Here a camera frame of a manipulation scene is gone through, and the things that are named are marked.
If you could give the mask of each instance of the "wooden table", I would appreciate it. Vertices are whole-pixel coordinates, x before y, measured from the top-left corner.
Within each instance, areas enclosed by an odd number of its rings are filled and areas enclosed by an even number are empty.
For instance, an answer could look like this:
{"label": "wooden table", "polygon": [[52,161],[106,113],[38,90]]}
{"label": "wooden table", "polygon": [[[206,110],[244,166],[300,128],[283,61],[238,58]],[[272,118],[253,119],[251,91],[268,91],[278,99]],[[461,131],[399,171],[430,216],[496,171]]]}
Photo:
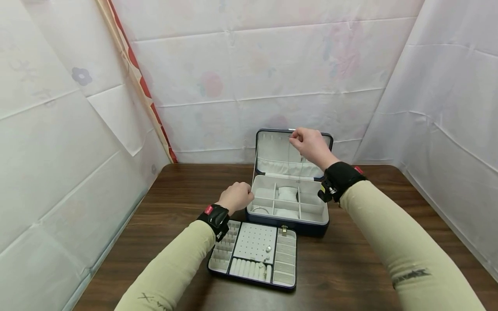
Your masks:
{"label": "wooden table", "polygon": [[[463,271],[488,310],[498,310],[498,284],[416,189],[389,166],[365,175],[414,217]],[[235,181],[251,183],[250,165],[166,166],[145,196],[74,310],[113,310],[146,265]],[[206,261],[177,310],[401,310],[379,259],[346,212],[329,205],[324,238],[299,237],[297,289],[292,294],[211,276]],[[234,219],[243,220],[238,212]]]}

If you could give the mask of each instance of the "forearm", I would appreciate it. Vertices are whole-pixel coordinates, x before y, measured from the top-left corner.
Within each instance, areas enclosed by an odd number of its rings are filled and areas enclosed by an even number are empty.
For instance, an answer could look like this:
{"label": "forearm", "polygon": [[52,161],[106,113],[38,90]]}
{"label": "forearm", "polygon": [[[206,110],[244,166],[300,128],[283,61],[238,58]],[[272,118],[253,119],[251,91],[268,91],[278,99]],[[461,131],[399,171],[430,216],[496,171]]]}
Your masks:
{"label": "forearm", "polygon": [[214,243],[208,224],[191,223],[147,265],[115,310],[173,310]]}
{"label": "forearm", "polygon": [[387,268],[405,311],[484,310],[450,257],[369,181],[351,186],[340,203]]}

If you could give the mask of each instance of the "wrist strap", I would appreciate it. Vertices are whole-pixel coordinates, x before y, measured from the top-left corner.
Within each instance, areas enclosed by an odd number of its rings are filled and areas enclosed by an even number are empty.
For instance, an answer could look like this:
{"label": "wrist strap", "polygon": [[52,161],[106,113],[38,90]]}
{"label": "wrist strap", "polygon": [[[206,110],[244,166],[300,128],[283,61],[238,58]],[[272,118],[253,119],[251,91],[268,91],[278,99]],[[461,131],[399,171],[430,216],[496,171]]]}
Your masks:
{"label": "wrist strap", "polygon": [[221,241],[229,230],[228,221],[230,220],[230,216],[228,216],[228,209],[218,204],[209,205],[197,217],[197,220],[202,220],[211,227],[215,233],[217,242]]}
{"label": "wrist strap", "polygon": [[362,180],[368,180],[356,169],[344,162],[332,164],[325,170],[325,178],[332,186],[332,198],[334,202],[339,202],[341,196],[349,187]]}

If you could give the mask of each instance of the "curtain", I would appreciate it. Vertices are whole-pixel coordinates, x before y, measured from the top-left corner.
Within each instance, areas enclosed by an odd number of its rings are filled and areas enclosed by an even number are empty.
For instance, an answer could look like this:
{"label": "curtain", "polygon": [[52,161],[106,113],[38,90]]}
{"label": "curtain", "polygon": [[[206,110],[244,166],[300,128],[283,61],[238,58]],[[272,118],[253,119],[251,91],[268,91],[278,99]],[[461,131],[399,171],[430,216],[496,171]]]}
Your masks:
{"label": "curtain", "polygon": [[498,280],[498,3],[426,0],[355,162],[400,170]]}
{"label": "curtain", "polygon": [[110,0],[180,162],[253,163],[262,127],[350,162],[423,0]]}
{"label": "curtain", "polygon": [[169,161],[96,3],[0,4],[0,306],[70,310]]}

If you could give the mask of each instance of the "person's left hand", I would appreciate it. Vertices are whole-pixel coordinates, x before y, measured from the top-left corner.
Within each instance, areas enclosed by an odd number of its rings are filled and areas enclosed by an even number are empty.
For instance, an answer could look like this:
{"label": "person's left hand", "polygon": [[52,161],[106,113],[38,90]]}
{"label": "person's left hand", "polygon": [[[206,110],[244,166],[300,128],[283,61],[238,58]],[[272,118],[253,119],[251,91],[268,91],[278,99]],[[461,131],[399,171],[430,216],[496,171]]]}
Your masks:
{"label": "person's left hand", "polygon": [[238,210],[244,209],[254,200],[254,194],[246,183],[234,183],[221,193],[220,200],[216,202],[228,209],[229,216]]}

